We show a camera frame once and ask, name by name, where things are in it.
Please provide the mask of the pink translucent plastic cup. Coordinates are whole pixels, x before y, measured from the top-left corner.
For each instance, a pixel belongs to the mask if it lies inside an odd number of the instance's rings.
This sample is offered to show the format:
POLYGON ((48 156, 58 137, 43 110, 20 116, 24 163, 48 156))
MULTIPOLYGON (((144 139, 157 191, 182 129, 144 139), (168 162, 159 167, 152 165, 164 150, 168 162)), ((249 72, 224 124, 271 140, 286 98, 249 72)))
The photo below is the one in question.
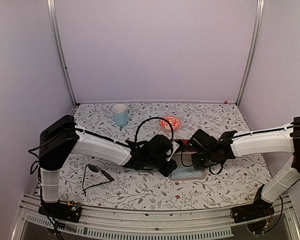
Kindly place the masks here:
POLYGON ((175 170, 168 176, 172 181, 187 181, 187 180, 200 180, 207 176, 205 170, 195 170, 193 166, 184 167, 178 165, 175 170))

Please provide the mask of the blue cleaning cloth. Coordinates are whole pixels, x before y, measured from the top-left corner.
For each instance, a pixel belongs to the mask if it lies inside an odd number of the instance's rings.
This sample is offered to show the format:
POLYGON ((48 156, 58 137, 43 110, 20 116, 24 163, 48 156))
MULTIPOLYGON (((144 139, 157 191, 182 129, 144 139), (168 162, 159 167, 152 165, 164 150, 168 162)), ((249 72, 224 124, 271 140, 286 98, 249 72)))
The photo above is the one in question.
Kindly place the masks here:
POLYGON ((171 174, 171 179, 186 179, 190 178, 194 173, 194 169, 191 167, 177 167, 171 174))

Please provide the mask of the brown striped glasses case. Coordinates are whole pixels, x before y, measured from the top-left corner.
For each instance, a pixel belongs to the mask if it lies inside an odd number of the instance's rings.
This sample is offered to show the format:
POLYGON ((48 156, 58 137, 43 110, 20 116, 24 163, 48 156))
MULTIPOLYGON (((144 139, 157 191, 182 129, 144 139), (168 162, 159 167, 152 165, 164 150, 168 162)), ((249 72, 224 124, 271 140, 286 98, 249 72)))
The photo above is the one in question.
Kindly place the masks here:
POLYGON ((189 145, 188 144, 188 141, 186 140, 186 141, 181 141, 182 142, 182 150, 184 150, 185 152, 194 152, 195 151, 195 149, 191 146, 191 145, 189 145))

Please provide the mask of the black sunglasses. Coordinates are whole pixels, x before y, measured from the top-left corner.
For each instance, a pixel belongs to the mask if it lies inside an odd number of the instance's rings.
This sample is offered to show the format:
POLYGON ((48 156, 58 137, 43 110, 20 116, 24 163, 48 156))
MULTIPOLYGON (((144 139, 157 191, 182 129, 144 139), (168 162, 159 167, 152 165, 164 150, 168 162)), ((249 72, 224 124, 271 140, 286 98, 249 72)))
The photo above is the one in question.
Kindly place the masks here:
POLYGON ((87 190, 98 187, 100 185, 108 184, 114 181, 114 178, 107 173, 105 170, 101 169, 100 167, 92 164, 87 164, 84 168, 83 178, 82 178, 82 191, 85 196, 87 196, 87 190), (86 184, 86 180, 94 181, 94 180, 101 180, 97 183, 86 184))

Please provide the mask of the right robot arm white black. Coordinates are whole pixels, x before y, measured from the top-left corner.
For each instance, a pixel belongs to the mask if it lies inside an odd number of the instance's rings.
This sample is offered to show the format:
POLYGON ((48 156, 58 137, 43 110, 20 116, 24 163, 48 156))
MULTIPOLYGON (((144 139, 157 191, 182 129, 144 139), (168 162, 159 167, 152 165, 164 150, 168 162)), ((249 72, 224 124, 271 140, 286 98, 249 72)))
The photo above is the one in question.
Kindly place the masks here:
POLYGON ((291 123, 271 129, 224 132, 219 139, 198 129, 187 142, 195 150, 191 157, 206 169, 223 166, 227 160, 252 154, 286 152, 291 157, 285 166, 266 184, 262 185, 249 206, 252 218, 259 218, 268 206, 300 180, 300 116, 291 123))

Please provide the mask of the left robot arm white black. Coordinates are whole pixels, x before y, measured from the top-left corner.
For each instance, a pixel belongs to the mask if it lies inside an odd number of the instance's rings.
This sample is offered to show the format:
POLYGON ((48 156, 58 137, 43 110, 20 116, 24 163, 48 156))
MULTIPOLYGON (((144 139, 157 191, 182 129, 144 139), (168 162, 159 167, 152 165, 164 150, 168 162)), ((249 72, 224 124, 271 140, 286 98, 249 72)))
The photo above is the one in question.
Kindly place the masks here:
POLYGON ((154 169, 169 176, 177 168, 173 155, 180 144, 157 134, 149 141, 126 140, 125 143, 91 132, 79 126, 72 115, 65 115, 43 130, 39 146, 28 150, 36 154, 40 187, 45 209, 53 216, 64 213, 59 202, 59 172, 70 154, 88 155, 133 170, 154 169))

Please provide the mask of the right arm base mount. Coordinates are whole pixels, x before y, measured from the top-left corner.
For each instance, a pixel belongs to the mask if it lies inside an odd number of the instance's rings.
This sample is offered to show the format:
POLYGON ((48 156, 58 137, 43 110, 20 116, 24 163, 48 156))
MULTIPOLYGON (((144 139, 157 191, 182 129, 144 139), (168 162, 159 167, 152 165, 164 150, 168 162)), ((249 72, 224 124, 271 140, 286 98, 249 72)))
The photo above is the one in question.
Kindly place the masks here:
MULTIPOLYGON (((230 217, 234 219, 235 223, 242 223, 259 218, 272 218, 275 213, 273 204, 261 199, 264 184, 257 190, 253 203, 242 206, 233 207, 230 210, 230 217)), ((266 232, 270 225, 270 220, 263 219, 259 222, 249 223, 247 225, 248 231, 254 235, 262 235, 266 232)))

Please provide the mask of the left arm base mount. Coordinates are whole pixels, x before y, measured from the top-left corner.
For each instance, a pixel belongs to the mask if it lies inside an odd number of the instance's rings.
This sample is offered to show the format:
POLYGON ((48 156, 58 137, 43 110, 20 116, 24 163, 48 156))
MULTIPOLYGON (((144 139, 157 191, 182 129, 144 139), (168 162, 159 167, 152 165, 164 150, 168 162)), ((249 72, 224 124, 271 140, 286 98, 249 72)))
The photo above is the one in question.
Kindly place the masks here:
POLYGON ((82 204, 74 201, 64 203, 59 200, 50 203, 41 198, 38 213, 48 217, 50 220, 57 219, 78 223, 82 213, 82 204))

